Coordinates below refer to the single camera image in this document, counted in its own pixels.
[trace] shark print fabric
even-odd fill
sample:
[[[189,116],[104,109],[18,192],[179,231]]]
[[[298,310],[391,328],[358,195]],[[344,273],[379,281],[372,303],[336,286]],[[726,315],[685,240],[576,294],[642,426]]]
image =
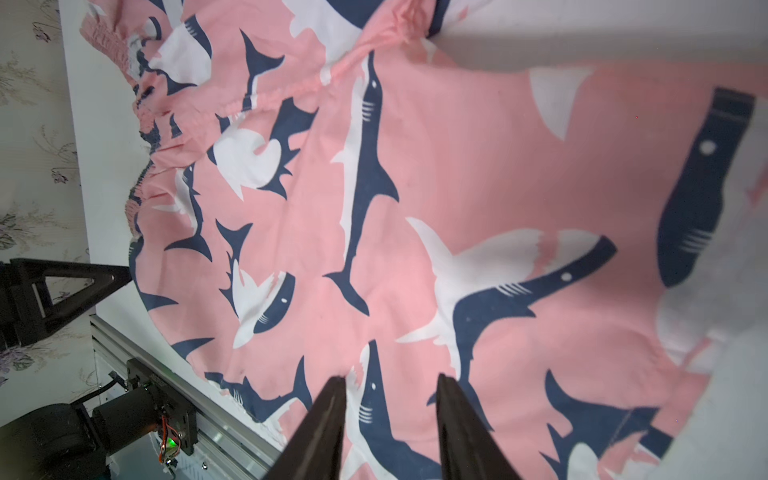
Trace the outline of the shark print fabric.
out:
[[[91,0],[136,302],[278,449],[345,376],[343,480],[442,477],[441,373],[522,478],[645,478],[768,308],[768,68],[466,69],[484,3]]]

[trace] triangular bracket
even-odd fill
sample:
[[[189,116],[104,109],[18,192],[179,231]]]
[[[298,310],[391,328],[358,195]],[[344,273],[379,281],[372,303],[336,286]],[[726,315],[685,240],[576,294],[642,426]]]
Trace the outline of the triangular bracket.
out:
[[[54,303],[46,277],[93,283]],[[0,351],[47,338],[131,281],[126,266],[15,258],[0,262]]]

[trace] wallpaper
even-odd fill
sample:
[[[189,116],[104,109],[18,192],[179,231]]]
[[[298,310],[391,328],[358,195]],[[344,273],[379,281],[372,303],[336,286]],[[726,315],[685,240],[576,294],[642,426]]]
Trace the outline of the wallpaper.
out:
[[[88,262],[58,3],[0,2],[0,261]],[[83,287],[50,279],[54,301]],[[0,425],[97,388],[88,318],[0,352]]]

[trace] white table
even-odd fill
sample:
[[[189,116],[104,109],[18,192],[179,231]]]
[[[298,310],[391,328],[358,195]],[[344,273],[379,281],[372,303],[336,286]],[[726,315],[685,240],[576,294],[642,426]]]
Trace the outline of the white table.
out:
[[[123,215],[148,148],[118,69],[79,34],[83,0],[61,0],[69,88],[91,261],[127,265]],[[518,70],[585,58],[768,58],[765,0],[495,0],[437,41],[460,64]],[[133,285],[99,316],[247,425],[243,410],[195,376],[150,321]],[[704,398],[652,476],[765,478],[768,472],[768,322],[737,339]]]

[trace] shark eye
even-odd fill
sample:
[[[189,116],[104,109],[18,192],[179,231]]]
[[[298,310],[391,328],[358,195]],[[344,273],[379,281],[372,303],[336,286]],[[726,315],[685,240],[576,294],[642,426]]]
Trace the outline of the shark eye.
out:
[[[715,150],[717,150],[717,144],[712,140],[705,140],[699,144],[699,151],[702,155],[706,155],[707,157],[715,153]]]

